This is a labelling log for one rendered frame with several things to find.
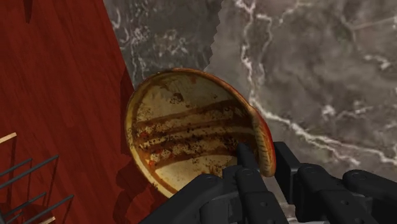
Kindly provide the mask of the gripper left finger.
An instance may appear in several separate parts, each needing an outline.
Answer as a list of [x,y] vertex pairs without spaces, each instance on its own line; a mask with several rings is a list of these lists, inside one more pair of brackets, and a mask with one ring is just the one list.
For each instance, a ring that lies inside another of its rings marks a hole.
[[245,144],[237,146],[237,163],[223,178],[197,176],[140,224],[289,224]]

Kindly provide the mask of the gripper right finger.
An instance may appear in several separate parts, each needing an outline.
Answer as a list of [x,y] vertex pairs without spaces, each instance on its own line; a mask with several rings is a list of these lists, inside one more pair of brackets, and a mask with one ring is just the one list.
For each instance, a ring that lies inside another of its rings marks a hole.
[[300,223],[397,224],[397,182],[354,169],[338,179],[322,166],[300,163],[275,142],[275,179]]

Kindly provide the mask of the brown striped ceramic bowl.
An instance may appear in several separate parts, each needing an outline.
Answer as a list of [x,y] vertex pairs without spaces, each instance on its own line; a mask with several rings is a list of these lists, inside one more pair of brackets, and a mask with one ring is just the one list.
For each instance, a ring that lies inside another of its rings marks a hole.
[[166,197],[200,174],[222,175],[247,144],[260,174],[272,177],[276,156],[260,112],[227,82],[174,68],[140,83],[129,99],[125,135],[138,169]]

